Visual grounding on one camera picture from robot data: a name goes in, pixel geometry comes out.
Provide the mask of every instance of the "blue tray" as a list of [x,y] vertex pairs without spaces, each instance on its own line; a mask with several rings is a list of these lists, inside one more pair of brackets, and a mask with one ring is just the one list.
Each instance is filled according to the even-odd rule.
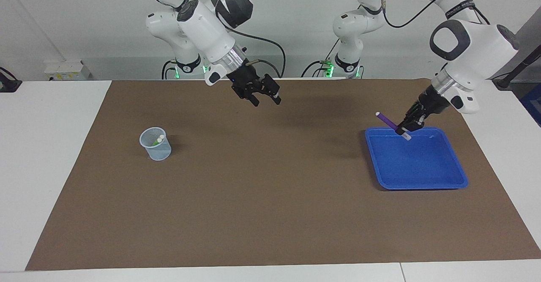
[[406,141],[390,128],[369,128],[369,145],[377,180],[389,190],[458,189],[468,179],[445,136],[438,128],[410,132]]

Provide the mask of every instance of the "table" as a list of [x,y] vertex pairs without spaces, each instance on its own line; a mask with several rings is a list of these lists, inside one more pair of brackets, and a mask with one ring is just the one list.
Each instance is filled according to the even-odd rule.
[[[541,280],[541,260],[22,272],[109,85],[25,82],[0,95],[0,281]],[[511,92],[485,82],[477,95],[481,112],[464,118],[540,245],[541,128]]]

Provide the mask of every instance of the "brown table surface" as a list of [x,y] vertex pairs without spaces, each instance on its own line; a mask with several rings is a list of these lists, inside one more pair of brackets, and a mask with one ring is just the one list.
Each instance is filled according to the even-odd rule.
[[[429,81],[281,81],[252,107],[227,82],[113,82],[27,270],[539,259],[466,123],[444,130],[461,190],[389,192],[363,136]],[[139,135],[168,133],[151,161]]]

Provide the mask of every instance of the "translucent cup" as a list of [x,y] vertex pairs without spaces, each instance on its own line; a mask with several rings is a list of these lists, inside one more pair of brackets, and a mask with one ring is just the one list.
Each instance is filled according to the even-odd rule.
[[166,132],[162,128],[150,128],[139,137],[139,143],[147,150],[148,155],[155,161],[163,161],[171,155],[171,145],[167,141]]

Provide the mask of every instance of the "purple marker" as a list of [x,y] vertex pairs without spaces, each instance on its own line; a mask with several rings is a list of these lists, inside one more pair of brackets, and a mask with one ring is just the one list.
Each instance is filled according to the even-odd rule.
[[[381,114],[380,112],[376,112],[375,116],[377,116],[377,118],[381,119],[382,122],[385,122],[386,125],[390,126],[391,129],[393,130],[398,130],[398,126],[396,124],[394,124],[394,122],[392,122],[389,118],[386,118],[385,115]],[[406,139],[407,141],[411,140],[411,136],[410,134],[404,132],[404,134],[402,134],[402,137],[404,139]]]

